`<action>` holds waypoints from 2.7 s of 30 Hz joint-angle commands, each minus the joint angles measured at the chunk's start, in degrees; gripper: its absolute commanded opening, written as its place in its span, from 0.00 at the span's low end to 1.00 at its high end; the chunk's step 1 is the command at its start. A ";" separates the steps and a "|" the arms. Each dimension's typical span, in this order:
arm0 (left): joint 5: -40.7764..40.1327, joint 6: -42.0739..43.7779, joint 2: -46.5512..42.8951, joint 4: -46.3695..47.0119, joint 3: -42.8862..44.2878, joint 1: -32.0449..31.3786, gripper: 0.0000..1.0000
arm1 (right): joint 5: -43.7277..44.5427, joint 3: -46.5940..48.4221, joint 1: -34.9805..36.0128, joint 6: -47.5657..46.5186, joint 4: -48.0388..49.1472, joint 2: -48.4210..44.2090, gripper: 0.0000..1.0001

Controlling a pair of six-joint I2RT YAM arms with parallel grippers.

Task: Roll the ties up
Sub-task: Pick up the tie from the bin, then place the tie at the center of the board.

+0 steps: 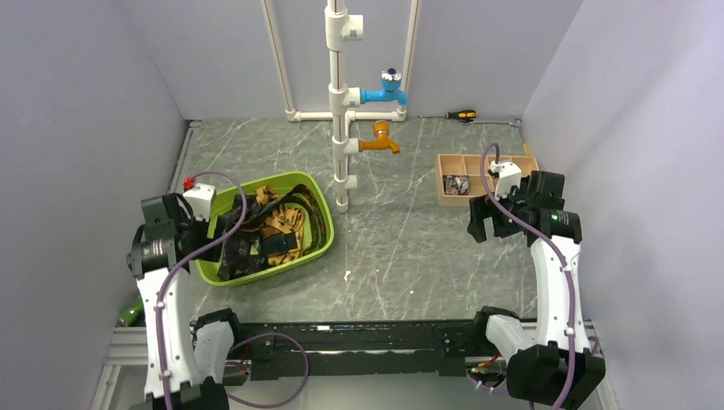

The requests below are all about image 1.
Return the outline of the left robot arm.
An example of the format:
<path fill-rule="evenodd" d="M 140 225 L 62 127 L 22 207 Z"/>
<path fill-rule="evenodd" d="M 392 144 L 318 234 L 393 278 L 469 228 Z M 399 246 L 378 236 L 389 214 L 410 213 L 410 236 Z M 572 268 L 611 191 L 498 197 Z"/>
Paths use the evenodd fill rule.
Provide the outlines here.
<path fill-rule="evenodd" d="M 207 223 L 178 193 L 141 203 L 144 222 L 126 262 L 137 281 L 146 328 L 147 376 L 137 409 L 227 409 L 226 359 L 245 347 L 230 310 L 193 324 L 189 264 L 210 243 Z"/>

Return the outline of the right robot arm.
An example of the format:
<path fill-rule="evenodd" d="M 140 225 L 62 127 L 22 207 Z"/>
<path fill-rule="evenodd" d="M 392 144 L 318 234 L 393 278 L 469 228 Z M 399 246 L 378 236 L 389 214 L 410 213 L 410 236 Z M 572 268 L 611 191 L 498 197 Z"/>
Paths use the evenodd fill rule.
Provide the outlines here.
<path fill-rule="evenodd" d="M 487 238 L 486 219 L 492 221 L 495 237 L 525 235 L 538 302 L 534 335 L 515 313 L 484 307 L 470 342 L 480 354 L 497 350 L 505 361 L 511 397 L 577 409 L 603 380 L 605 362 L 593 352 L 584 326 L 578 285 L 581 219 L 564 208 L 564 184 L 562 174 L 533 171 L 505 197 L 470 199 L 467 231 L 478 243 Z"/>

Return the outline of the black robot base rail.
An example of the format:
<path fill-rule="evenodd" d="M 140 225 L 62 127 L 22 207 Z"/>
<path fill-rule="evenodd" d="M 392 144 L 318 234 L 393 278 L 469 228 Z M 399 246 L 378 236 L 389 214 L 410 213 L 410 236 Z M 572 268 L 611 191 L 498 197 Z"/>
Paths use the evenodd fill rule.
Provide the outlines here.
<path fill-rule="evenodd" d="M 479 319 L 248 322 L 233 325 L 228 361 L 253 381 L 434 373 L 463 377 L 497 349 Z"/>

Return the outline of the dark brown floral tie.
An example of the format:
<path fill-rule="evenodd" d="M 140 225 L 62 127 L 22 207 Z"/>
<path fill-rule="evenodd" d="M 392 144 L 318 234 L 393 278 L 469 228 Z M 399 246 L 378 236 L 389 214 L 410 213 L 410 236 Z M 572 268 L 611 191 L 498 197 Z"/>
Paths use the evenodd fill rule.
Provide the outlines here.
<path fill-rule="evenodd" d="M 260 205 L 256 196 L 245 197 L 248 204 L 245 222 L 222 247 L 218 276 L 224 281 L 261 272 L 269 267 L 267 257 L 260 252 L 260 222 L 254 221 Z"/>

